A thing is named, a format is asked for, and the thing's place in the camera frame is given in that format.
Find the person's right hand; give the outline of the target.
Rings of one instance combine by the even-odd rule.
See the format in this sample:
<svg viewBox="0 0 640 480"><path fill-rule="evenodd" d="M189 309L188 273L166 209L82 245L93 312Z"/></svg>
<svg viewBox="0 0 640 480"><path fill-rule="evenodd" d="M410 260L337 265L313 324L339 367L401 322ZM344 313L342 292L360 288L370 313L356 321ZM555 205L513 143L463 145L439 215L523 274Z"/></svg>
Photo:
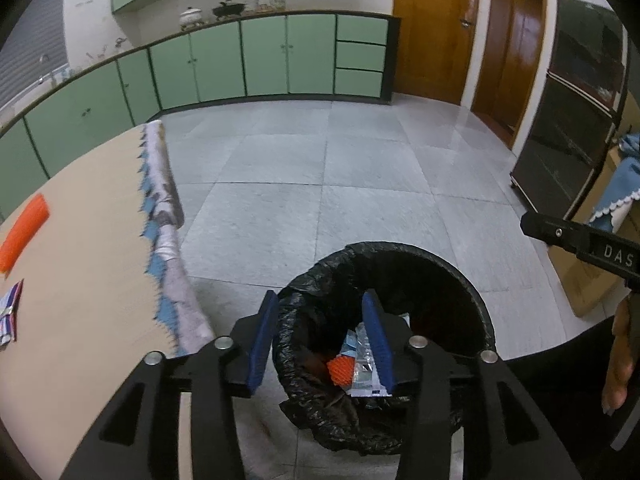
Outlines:
<svg viewBox="0 0 640 480"><path fill-rule="evenodd" d="M634 371L634 357L629 342L629 320L629 298L626 298L617 306L612 326L614 341L602 392L602 408L605 415L612 415L624 404L628 382Z"/></svg>

